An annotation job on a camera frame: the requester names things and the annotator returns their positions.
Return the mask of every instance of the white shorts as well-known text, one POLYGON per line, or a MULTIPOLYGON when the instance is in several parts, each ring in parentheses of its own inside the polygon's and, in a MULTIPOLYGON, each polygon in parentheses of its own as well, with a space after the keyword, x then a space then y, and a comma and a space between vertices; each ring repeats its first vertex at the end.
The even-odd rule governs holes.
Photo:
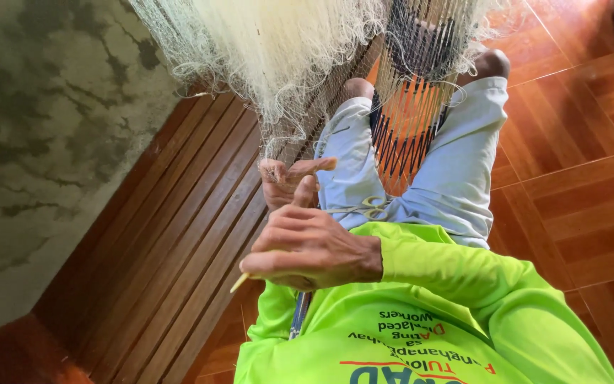
MULTIPOLYGON (((387 222, 441 225, 458 244, 489 249, 490 172, 506 121, 506 79, 480 79, 464 90, 454 93, 456 106, 449 108, 412 184, 402 196, 387 197, 383 209, 387 222)), ((371 100, 347 100, 324 128, 322 139, 329 136, 321 156, 335 156, 338 164, 333 171, 317 172, 322 209, 386 196, 371 145, 370 112, 371 100)), ((368 221, 360 211, 332 215, 347 230, 368 221)))

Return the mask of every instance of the net mesh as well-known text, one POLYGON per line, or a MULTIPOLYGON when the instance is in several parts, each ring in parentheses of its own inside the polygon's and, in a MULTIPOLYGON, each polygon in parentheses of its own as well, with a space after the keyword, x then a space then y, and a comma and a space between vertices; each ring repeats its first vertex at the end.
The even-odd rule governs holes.
POLYGON ((131 0, 184 84, 230 89, 258 112, 262 156, 319 156, 324 126, 367 78, 379 174, 401 194, 443 122, 459 73, 503 28, 509 0, 131 0))

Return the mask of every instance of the shirt sleeve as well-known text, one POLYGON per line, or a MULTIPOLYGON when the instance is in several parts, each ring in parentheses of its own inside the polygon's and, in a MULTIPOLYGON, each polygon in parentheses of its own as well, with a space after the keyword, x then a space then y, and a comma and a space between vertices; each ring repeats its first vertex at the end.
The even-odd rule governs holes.
POLYGON ((486 249, 381 238, 383 281, 468 307, 495 350, 534 383, 614 383, 596 339, 533 264, 486 249))
MULTIPOLYGON (((265 290, 257 300, 257 322, 248 329, 251 340, 241 345, 238 354, 234 383, 244 383, 248 375, 252 375, 251 365, 255 357, 288 341, 296 304, 294 290, 266 282, 265 290)), ((252 382, 261 383, 262 378, 254 378, 252 382)))

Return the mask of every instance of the scissors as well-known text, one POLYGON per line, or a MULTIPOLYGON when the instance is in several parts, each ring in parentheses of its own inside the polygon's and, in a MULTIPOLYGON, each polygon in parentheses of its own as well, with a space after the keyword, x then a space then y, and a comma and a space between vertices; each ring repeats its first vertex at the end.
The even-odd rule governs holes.
POLYGON ((324 210, 326 213, 352 213, 359 212, 364 215, 365 218, 372 220, 374 222, 379 222, 388 218, 388 213, 385 212, 382 207, 388 200, 385 197, 381 196, 369 196, 362 201, 362 204, 357 206, 351 206, 349 208, 339 208, 339 209, 326 209, 324 210))

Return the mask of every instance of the person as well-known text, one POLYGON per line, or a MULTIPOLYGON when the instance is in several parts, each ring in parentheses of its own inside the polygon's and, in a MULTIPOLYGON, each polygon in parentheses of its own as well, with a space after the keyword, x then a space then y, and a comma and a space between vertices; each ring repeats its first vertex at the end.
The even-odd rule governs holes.
POLYGON ((510 65, 488 50, 475 66, 400 197, 386 196, 376 171, 363 79, 345 85, 322 157, 290 170, 264 161, 271 214, 240 268, 266 288, 236 384, 614 383, 563 293, 531 262, 489 250, 510 65), (385 197, 383 219, 366 214, 371 196, 385 197), (289 340, 298 291, 314 293, 289 340))

